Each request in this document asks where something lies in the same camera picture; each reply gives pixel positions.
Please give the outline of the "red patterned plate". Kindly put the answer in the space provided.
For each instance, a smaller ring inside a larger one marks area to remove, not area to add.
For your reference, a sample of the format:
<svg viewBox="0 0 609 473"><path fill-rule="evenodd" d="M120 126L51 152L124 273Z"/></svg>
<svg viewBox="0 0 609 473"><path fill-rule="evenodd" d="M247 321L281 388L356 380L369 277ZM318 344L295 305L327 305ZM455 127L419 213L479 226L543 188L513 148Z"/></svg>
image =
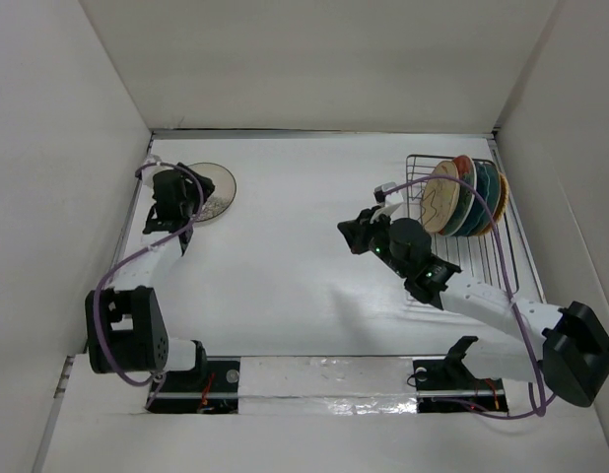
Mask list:
<svg viewBox="0 0 609 473"><path fill-rule="evenodd" d="M458 178L468 184L468 186L462 184L459 186L456 207L447 224L440 232L445 237L454 236L463 226L475 201L475 194L472 189L477 187L477 171L473 160L466 155L461 155L454 158L453 163L458 171Z"/></svg>

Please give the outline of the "light blue flower plate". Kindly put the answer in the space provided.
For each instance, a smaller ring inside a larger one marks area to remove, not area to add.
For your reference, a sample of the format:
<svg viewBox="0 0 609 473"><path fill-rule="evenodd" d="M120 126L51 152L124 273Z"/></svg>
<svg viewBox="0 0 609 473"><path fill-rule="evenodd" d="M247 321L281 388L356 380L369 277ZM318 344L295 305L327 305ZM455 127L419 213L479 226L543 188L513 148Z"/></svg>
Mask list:
<svg viewBox="0 0 609 473"><path fill-rule="evenodd" d="M490 218L495 217L496 209L498 207L501 198L501 182L498 170L492 164L483 164L484 170L488 177L487 195L485 196L485 202L490 210L490 213L483 212L481 219L474 231L475 236L479 236L483 231L490 227Z"/></svg>

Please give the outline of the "dark teal scalloped plate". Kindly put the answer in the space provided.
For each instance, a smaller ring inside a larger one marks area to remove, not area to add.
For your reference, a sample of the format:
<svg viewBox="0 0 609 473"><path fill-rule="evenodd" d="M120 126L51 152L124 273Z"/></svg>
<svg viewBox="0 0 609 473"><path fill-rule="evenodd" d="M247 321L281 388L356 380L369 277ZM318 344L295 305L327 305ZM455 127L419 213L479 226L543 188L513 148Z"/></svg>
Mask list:
<svg viewBox="0 0 609 473"><path fill-rule="evenodd" d="M476 173L478 178L476 191L484 199L485 203L488 203L488 197L490 196L491 192L490 173L487 171L486 166L482 163L476 164ZM462 237L472 236L478 225L483 222L485 216L486 212L484 206L479 202L478 198L475 198L471 211L461 227L459 234Z"/></svg>

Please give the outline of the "beige plate with bird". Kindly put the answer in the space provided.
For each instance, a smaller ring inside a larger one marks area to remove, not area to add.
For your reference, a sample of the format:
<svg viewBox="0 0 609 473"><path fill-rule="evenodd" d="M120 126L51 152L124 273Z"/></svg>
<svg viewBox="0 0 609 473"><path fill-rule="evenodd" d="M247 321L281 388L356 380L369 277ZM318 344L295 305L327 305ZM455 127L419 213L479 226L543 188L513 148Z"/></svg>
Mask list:
<svg viewBox="0 0 609 473"><path fill-rule="evenodd" d="M442 161L426 181L421 198L422 224L429 234L444 229L453 215L459 198L458 169L453 161Z"/></svg>

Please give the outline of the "orange woven wicker plate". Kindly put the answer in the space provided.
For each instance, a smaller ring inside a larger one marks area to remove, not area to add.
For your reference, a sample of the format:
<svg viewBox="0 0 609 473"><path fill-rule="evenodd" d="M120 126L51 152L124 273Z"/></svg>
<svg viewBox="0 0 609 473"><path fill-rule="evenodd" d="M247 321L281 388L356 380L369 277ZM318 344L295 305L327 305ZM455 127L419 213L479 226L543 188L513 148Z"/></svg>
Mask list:
<svg viewBox="0 0 609 473"><path fill-rule="evenodd" d="M492 218L495 224L504 216L509 197L509 185L505 175L498 171L498 189L489 194L489 208L492 210Z"/></svg>

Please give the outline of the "metal base rail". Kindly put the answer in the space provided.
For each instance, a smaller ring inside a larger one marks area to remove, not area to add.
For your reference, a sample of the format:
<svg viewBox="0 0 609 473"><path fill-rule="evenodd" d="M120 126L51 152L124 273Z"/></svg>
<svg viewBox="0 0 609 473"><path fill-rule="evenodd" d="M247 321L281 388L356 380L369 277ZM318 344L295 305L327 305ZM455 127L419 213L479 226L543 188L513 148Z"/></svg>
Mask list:
<svg viewBox="0 0 609 473"><path fill-rule="evenodd" d="M500 379L453 375L443 356L209 358L206 375L153 383L158 414L404 415L508 412Z"/></svg>

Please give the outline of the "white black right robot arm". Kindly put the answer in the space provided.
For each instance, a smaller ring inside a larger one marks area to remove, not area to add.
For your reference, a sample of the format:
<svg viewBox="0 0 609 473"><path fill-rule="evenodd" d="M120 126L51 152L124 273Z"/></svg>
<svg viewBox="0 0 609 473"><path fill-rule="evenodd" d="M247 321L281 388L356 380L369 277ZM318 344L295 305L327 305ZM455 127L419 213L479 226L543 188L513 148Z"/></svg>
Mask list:
<svg viewBox="0 0 609 473"><path fill-rule="evenodd" d="M416 301L520 338L553 393L578 407L593 403L609 375L609 336L588 305L517 303L433 254L430 236L409 218L391 220L372 208L337 228L353 253L372 252Z"/></svg>

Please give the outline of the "cream plate with tree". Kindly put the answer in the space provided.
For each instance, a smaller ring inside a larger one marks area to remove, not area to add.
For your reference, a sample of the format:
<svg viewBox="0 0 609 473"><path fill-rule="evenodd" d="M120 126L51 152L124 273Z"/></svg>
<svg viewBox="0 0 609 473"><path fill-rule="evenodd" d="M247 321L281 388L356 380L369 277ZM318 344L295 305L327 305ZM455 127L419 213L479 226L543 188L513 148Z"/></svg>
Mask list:
<svg viewBox="0 0 609 473"><path fill-rule="evenodd" d="M237 181L225 167L215 163L196 163L190 168L203 177L210 178L215 190L203 205L200 223L209 222L225 213L237 195Z"/></svg>

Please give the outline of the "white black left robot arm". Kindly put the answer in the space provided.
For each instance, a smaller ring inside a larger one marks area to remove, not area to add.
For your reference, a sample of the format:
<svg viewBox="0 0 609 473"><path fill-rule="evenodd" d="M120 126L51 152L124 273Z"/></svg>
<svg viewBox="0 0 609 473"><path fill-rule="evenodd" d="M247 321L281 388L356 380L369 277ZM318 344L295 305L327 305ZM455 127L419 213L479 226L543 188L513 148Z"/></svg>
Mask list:
<svg viewBox="0 0 609 473"><path fill-rule="evenodd" d="M153 190L139 248L118 262L85 300L88 353L95 373L116 373L138 386L131 372L174 372L187 390L208 381L206 353L197 340L168 335L156 287L188 249L193 226L215 185L188 166L165 164L147 177L136 176Z"/></svg>

